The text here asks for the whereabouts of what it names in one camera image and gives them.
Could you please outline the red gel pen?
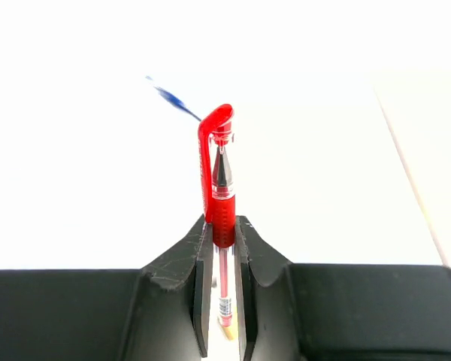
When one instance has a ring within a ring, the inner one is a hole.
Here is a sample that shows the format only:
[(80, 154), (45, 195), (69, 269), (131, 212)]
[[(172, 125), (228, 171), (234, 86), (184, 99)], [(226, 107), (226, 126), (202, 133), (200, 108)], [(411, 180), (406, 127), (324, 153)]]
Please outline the red gel pen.
[(233, 145), (233, 107), (220, 105), (198, 125), (198, 150), (204, 217), (212, 225), (218, 275), (218, 322), (224, 336), (234, 341), (238, 322), (232, 300), (229, 259), (235, 247), (235, 189), (228, 149)]

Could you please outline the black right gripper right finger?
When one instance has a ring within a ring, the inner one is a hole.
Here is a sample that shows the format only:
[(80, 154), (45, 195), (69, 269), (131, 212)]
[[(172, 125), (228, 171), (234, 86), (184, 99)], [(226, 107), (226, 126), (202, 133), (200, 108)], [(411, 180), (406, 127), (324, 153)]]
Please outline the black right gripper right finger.
[(451, 360), (451, 268), (293, 263), (235, 231), (242, 360)]

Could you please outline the blue gel pen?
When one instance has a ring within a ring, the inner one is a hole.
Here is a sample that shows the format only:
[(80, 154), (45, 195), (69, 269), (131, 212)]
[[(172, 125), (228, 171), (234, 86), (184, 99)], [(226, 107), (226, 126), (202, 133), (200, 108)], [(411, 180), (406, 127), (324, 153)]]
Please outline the blue gel pen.
[(176, 97), (174, 94), (170, 93), (166, 89), (163, 89), (162, 87), (158, 86), (154, 79), (152, 79), (150, 76), (145, 77), (147, 81), (150, 83), (151, 87), (154, 88), (157, 93), (171, 106), (174, 108), (182, 111), (183, 113), (186, 113), (196, 119), (198, 122), (201, 122), (201, 118), (194, 114), (178, 97)]

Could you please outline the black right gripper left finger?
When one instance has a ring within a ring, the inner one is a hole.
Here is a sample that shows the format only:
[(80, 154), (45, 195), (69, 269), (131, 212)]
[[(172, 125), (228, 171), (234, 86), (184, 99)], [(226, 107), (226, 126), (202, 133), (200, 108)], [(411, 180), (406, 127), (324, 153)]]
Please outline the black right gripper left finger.
[(0, 270), (0, 360), (199, 360), (210, 228), (139, 269)]

